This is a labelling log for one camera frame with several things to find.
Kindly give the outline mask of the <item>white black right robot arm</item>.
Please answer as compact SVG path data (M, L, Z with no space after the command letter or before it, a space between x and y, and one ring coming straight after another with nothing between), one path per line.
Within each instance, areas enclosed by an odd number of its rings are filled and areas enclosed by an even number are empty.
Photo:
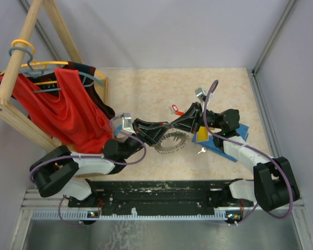
M247 146L246 141L237 133L239 111L228 109L221 113L203 110L201 104L192 103L186 112L176 105L171 111L179 118L172 122L174 128L196 133L209 125L220 131L213 136L213 144L223 153L235 158L253 172L252 181L236 180L223 192L223 201L235 206L241 199L258 203L266 212L297 201L300 198L291 164L285 157L265 156Z

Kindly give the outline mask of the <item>steel key ring disc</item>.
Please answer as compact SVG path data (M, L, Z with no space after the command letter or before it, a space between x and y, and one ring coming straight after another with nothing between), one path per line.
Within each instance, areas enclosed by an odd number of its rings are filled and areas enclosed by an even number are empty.
M154 149L159 154L171 154L183 149L189 140L189 135L178 129L170 129L156 143Z

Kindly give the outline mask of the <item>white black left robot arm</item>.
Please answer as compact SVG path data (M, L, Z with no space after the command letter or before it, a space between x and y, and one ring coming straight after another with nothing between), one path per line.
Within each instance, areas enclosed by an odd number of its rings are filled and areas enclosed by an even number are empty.
M72 152L67 146L59 146L30 167L29 179L34 183L41 197L55 194L70 196L80 200L88 207L95 205L98 194L86 180L77 180L76 176L100 173L112 175L121 172L136 161L126 160L138 151L147 153L147 146L157 145L170 129L169 122L145 122L140 119L131 121L128 114L111 119L113 125L120 119L122 127L114 130L124 136L124 140L110 139L102 154L83 154Z

